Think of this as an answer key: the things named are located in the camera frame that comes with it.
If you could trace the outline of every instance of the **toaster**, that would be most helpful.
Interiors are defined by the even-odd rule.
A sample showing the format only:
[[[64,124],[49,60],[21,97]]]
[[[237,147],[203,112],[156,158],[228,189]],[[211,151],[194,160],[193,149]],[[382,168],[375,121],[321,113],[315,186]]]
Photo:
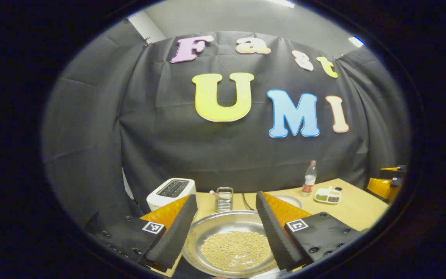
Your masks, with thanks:
[[[168,203],[196,194],[195,182],[188,178],[170,178],[147,196],[147,204],[154,211]]]

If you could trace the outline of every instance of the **foam letter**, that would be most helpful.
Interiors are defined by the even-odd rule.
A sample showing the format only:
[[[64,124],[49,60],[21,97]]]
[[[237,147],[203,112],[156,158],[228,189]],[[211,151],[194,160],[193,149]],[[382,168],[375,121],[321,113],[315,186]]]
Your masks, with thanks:
[[[195,49],[197,52],[201,52],[204,50],[206,46],[206,42],[212,42],[214,38],[212,36],[202,36],[202,37],[193,37],[193,38],[185,38],[178,40],[178,50],[177,55],[172,58],[172,63],[184,62],[196,59],[197,55],[192,53],[192,50]]]
[[[285,120],[290,131],[295,136],[299,133],[300,124],[304,120],[304,127],[300,131],[303,136],[317,136],[319,129],[316,121],[316,101],[313,94],[304,93],[300,97],[297,108],[290,96],[283,90],[269,90],[268,97],[273,101],[273,128],[269,131],[272,138],[283,138],[288,135]]]
[[[216,92],[220,74],[199,74],[192,81],[195,83],[195,109],[204,119],[213,122],[231,122],[238,120],[251,109],[251,81],[252,74],[246,72],[234,72],[230,79],[235,81],[237,88],[237,102],[230,107],[222,107],[218,104]]]
[[[335,124],[333,125],[333,131],[337,133],[345,133],[348,131],[348,125],[345,122],[345,116],[342,109],[342,98],[337,96],[326,96],[326,100],[331,105],[333,110],[333,119]]]
[[[266,43],[262,39],[258,38],[242,38],[237,40],[235,50],[239,53],[260,53],[268,54],[271,49],[266,46]]]
[[[295,62],[302,69],[312,71],[314,69],[313,65],[309,61],[309,57],[300,51],[293,50],[292,55],[295,57]]]
[[[324,71],[326,72],[326,74],[328,74],[328,76],[331,76],[332,78],[337,78],[338,74],[336,72],[333,71],[333,63],[328,61],[328,59],[326,59],[326,57],[318,57],[316,58],[316,60],[318,60],[319,62],[321,62],[322,68],[324,69]]]

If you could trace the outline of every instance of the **wooden table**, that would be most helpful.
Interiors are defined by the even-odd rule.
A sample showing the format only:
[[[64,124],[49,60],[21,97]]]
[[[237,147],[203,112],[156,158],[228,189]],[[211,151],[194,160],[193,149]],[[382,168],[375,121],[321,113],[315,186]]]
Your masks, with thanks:
[[[320,203],[314,200],[314,195],[317,189],[328,189],[330,186],[333,189],[335,187],[342,188],[340,203],[332,205],[329,203]],[[308,213],[317,214],[319,212],[327,212],[345,223],[347,226],[359,231],[373,226],[388,208],[388,205],[383,201],[363,191],[362,189],[343,181],[340,178],[316,184],[313,187],[311,196],[308,197],[303,197],[300,195],[300,187],[271,191],[267,193],[271,195],[293,196],[299,199],[299,201],[302,203],[302,209]],[[193,222],[216,213],[216,202],[213,195],[198,192],[196,198],[198,210]],[[256,193],[246,193],[245,200],[251,208],[256,208]],[[233,210],[249,210],[249,208],[244,204],[242,194],[233,195]],[[167,272],[159,273],[172,277],[173,272],[177,268],[180,257],[181,255],[177,258],[173,269],[169,269]]]

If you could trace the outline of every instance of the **power cord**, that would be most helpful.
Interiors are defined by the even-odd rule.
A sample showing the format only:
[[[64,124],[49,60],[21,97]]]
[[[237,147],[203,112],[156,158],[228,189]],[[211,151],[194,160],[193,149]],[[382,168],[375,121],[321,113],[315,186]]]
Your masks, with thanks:
[[[251,208],[251,207],[249,206],[249,203],[247,203],[247,201],[245,200],[245,194],[244,194],[244,193],[242,193],[242,197],[244,198],[244,203],[245,203],[245,205],[246,205],[250,210],[255,211],[253,208]]]

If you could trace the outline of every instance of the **metal tray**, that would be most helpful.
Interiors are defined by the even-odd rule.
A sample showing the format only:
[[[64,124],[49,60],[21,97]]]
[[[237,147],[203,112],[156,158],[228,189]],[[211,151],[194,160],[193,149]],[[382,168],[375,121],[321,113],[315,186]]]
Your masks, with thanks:
[[[256,211],[234,210],[212,214],[192,224],[182,249],[182,256],[193,267],[213,276],[246,278],[278,269],[272,252],[269,252],[269,256],[262,263],[242,271],[232,272],[214,267],[202,256],[200,247],[204,240],[213,234],[228,233],[232,230],[251,231],[265,235],[261,219]]]

